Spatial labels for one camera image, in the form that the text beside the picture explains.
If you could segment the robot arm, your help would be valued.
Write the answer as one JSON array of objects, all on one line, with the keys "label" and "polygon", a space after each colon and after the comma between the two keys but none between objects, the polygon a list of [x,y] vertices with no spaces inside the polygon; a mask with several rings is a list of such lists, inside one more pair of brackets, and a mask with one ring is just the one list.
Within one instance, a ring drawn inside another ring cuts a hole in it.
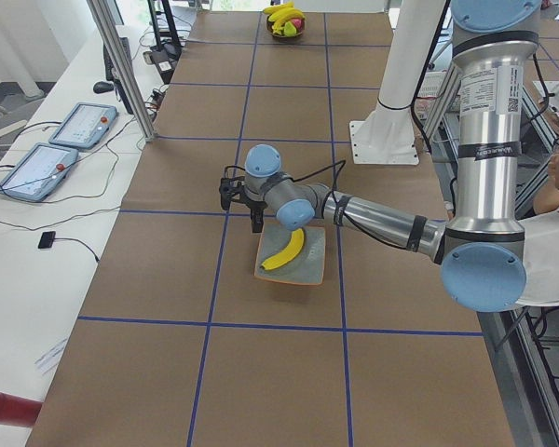
[{"label": "robot arm", "polygon": [[384,244],[430,257],[447,293],[478,312],[513,307],[526,284],[525,231],[514,212],[525,61],[539,42],[537,1],[405,1],[375,109],[350,123],[359,164],[415,164],[411,115],[443,19],[451,16],[449,74],[461,98],[454,218],[420,215],[340,193],[298,185],[281,169],[279,152],[264,144],[247,154],[239,199],[262,229],[272,210],[287,229],[315,218],[356,229]]}]

